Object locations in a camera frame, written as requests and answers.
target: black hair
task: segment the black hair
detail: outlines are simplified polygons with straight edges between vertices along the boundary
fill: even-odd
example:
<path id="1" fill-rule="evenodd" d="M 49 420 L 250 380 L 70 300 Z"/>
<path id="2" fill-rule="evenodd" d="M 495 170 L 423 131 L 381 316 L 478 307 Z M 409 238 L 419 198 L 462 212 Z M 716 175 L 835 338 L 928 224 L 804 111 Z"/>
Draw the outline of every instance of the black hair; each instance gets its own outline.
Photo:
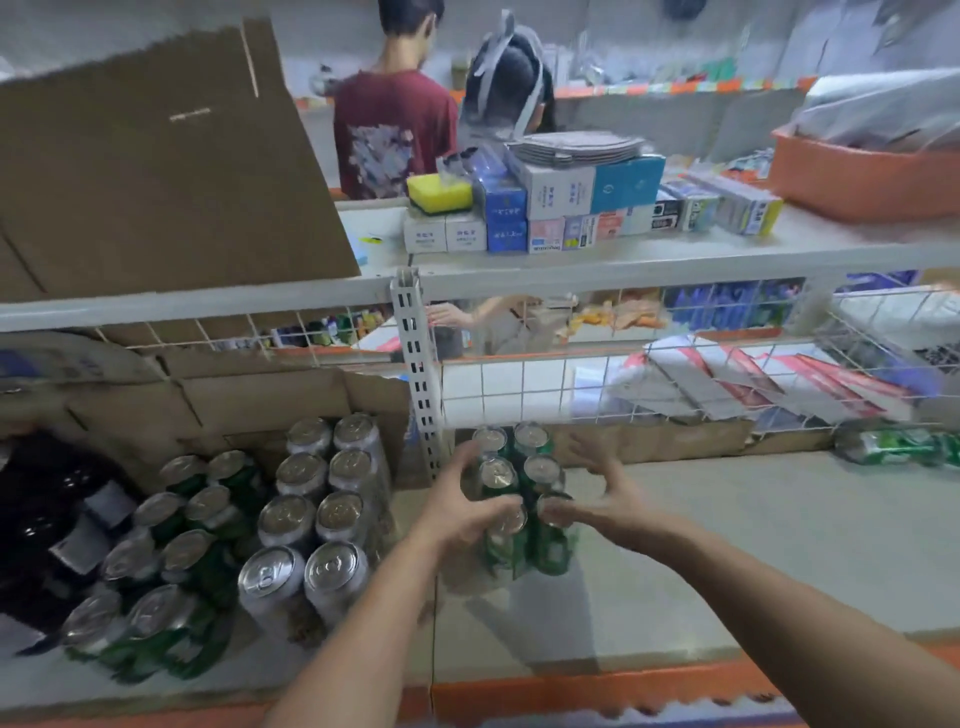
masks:
<path id="1" fill-rule="evenodd" d="M 380 27 L 387 36 L 412 36 L 424 18 L 436 15 L 444 19 L 444 0 L 379 0 Z"/>
<path id="2" fill-rule="evenodd" d="M 480 85 L 483 79 L 475 76 L 478 62 L 486 54 L 490 41 L 484 43 L 474 59 L 467 78 L 467 91 L 464 98 L 464 108 L 476 115 L 480 97 Z M 478 120 L 490 125 L 509 124 L 513 126 L 527 99 L 537 85 L 537 55 L 530 41 L 523 36 L 513 36 L 500 57 L 499 63 L 493 70 L 493 80 L 490 87 L 490 96 L 487 99 L 487 110 L 484 118 Z M 543 104 L 543 120 L 535 133 L 555 132 L 557 130 L 556 99 L 554 98 L 553 74 L 543 68 L 543 86 L 540 91 L 539 103 Z"/>

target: white box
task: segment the white box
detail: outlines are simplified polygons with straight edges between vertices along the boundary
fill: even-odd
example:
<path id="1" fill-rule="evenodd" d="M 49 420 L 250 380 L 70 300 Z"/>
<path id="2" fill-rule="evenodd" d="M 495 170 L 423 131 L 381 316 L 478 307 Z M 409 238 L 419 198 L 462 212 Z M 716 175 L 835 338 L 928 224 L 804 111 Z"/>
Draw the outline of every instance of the white box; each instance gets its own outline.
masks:
<path id="1" fill-rule="evenodd" d="M 506 161 L 527 188 L 527 217 L 530 220 L 556 220 L 590 214 L 596 167 L 538 167 L 517 159 L 509 150 Z"/>
<path id="2" fill-rule="evenodd" d="M 527 253 L 559 252 L 564 248 L 566 220 L 531 220 Z"/>
<path id="3" fill-rule="evenodd" d="M 577 215 L 566 218 L 564 250 L 582 251 L 596 245 L 599 221 L 600 215 Z"/>
<path id="4" fill-rule="evenodd" d="M 446 216 L 446 249 L 451 253 L 487 250 L 487 224 L 475 212 L 453 212 Z"/>
<path id="5" fill-rule="evenodd" d="M 620 228 L 620 237 L 627 235 L 649 235 L 653 227 L 654 207 L 656 205 L 642 205 L 628 207 Z"/>
<path id="6" fill-rule="evenodd" d="M 417 209 L 407 210 L 403 221 L 407 253 L 446 253 L 446 217 L 430 217 Z"/>

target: man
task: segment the man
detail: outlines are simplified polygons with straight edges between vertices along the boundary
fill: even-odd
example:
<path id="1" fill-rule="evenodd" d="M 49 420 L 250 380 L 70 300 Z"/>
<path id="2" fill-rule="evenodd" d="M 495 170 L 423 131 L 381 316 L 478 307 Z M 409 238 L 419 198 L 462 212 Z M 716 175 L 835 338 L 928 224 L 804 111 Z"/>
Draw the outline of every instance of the man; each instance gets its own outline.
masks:
<path id="1" fill-rule="evenodd" d="M 420 73 L 444 0 L 379 0 L 380 60 L 344 81 L 334 101 L 340 186 L 352 200 L 404 197 L 411 175 L 433 174 L 457 147 L 457 105 Z"/>
<path id="2" fill-rule="evenodd" d="M 609 443 L 575 439 L 588 468 L 606 479 L 607 494 L 592 505 L 562 502 L 548 515 L 592 526 L 676 571 L 811 728 L 960 725 L 960 673 L 951 666 L 696 523 L 651 508 Z M 457 448 L 410 533 L 267 715 L 265 728 L 395 724 L 410 642 L 441 559 L 477 541 L 522 502 L 464 497 L 460 477 L 477 455 L 475 442 Z"/>

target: orange plastic basket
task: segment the orange plastic basket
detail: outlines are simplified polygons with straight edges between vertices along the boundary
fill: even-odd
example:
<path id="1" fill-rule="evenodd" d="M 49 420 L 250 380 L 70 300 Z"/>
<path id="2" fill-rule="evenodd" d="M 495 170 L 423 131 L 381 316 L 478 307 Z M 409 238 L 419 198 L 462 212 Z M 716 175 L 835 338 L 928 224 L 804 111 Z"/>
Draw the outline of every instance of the orange plastic basket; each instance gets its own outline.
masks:
<path id="1" fill-rule="evenodd" d="M 768 185 L 795 205 L 846 223 L 960 215 L 960 153 L 889 154 L 774 131 Z"/>

